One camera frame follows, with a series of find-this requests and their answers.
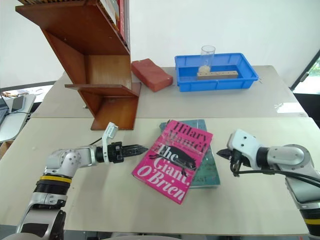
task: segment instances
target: white wall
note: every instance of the white wall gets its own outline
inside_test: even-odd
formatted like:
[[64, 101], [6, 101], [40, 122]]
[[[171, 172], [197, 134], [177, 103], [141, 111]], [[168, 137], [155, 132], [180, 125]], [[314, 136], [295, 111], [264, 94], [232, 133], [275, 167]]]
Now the white wall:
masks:
[[56, 81], [64, 69], [40, 28], [0, 0], [0, 88]]
[[320, 49], [319, 10], [320, 0], [130, 0], [131, 60], [171, 67], [214, 45], [273, 65], [291, 86]]
[[[63, 68], [40, 28], [0, 0], [0, 88], [57, 80]], [[320, 0], [130, 0], [131, 60], [174, 66], [176, 55], [243, 53], [288, 86], [320, 49]]]

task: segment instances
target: book spine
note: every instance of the book spine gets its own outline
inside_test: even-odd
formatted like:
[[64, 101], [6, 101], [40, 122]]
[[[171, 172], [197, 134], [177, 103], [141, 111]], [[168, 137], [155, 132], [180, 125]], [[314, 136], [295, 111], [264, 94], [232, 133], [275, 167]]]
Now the book spine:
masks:
[[130, 24], [129, 24], [129, 0], [123, 0], [124, 3], [124, 36], [128, 49], [130, 50]]
[[124, 0], [118, 0], [119, 5], [119, 30], [120, 35], [123, 38], [123, 40], [126, 39], [125, 36], [125, 6], [124, 6]]

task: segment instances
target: yellow stripe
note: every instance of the yellow stripe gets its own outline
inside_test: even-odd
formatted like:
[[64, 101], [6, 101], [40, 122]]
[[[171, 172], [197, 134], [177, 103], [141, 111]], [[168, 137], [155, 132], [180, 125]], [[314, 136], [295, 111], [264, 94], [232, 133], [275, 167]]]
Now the yellow stripe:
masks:
[[304, 219], [304, 222], [310, 225], [320, 225], [320, 219]]
[[53, 180], [53, 181], [60, 181], [70, 184], [72, 182], [71, 179], [61, 176], [41, 176], [40, 180]]

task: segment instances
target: tabletop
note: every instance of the tabletop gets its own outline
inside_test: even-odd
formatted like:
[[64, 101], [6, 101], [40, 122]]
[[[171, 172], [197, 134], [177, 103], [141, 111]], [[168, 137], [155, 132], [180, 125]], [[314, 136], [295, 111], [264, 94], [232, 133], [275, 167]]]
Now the tabletop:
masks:
[[[150, 147], [167, 118], [137, 118], [132, 131], [118, 131], [124, 145]], [[282, 175], [233, 177], [229, 162], [215, 153], [241, 128], [265, 146], [299, 144], [320, 169], [320, 130], [309, 117], [205, 118], [214, 134], [212, 151], [221, 185], [190, 189], [179, 205], [135, 179], [142, 156], [123, 163], [81, 168], [72, 180], [65, 229], [103, 232], [206, 235], [302, 235], [308, 232]], [[57, 149], [97, 140], [92, 118], [32, 118], [0, 160], [0, 224], [17, 225], [42, 175], [46, 157]]]
[[[0, 143], [13, 140], [19, 134], [20, 130], [23, 128], [28, 115], [26, 113], [30, 113], [30, 110], [34, 104], [36, 96], [33, 94], [24, 96], [24, 106], [21, 110], [17, 112], [21, 113], [13, 113], [5, 116], [5, 119], [0, 125]], [[12, 107], [13, 99], [9, 99], [6, 101], [9, 109]]]
[[[270, 65], [253, 66], [259, 80], [249, 89], [180, 92], [174, 67], [163, 67], [173, 84], [152, 92], [142, 84], [137, 118], [307, 117], [288, 86]], [[139, 82], [132, 74], [132, 81]], [[66, 73], [54, 84], [32, 118], [92, 118], [77, 91], [65, 88]]]

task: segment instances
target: cable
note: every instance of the cable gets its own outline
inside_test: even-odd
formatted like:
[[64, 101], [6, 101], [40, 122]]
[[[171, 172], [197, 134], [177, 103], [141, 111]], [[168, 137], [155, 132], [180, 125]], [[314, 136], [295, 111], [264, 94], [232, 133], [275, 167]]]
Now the cable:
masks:
[[9, 112], [7, 115], [9, 114], [28, 114], [31, 115], [30, 112], [25, 112], [25, 111], [14, 111], [14, 112]]
[[281, 174], [286, 177], [294, 178], [294, 179], [300, 180], [302, 182], [305, 182], [307, 184], [311, 184], [313, 186], [320, 188], [320, 179], [313, 177], [313, 176], [308, 176], [308, 175], [296, 173], [296, 172], [279, 171], [279, 170], [248, 170], [248, 171], [232, 171], [232, 172], [234, 174]]
[[93, 145], [93, 144], [95, 144], [95, 143], [99, 142], [101, 139], [102, 139], [102, 137], [100, 137], [98, 140], [96, 140], [96, 141], [94, 141], [94, 142], [90, 143], [89, 145]]

